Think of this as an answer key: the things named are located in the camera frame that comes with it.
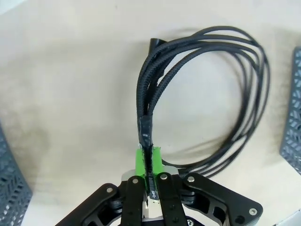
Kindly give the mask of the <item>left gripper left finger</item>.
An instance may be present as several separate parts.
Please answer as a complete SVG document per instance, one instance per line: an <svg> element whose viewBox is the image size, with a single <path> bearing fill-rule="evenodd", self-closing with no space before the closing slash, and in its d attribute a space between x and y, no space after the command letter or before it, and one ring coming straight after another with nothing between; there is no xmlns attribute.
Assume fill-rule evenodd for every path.
<svg viewBox="0 0 301 226"><path fill-rule="evenodd" d="M144 151L137 149L135 170L119 186L106 183L64 217L58 226L110 226L121 219L122 226L141 226L146 192Z"/></svg>

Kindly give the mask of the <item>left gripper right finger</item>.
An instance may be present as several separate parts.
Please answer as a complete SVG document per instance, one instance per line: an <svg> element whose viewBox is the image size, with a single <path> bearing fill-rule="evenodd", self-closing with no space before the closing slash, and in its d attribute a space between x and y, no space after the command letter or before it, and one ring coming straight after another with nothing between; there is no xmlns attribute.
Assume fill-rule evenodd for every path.
<svg viewBox="0 0 301 226"><path fill-rule="evenodd" d="M152 149L151 161L166 226L188 224L184 206L220 226L254 226L259 221L261 204L200 174L190 173L182 178L167 172L159 147Z"/></svg>

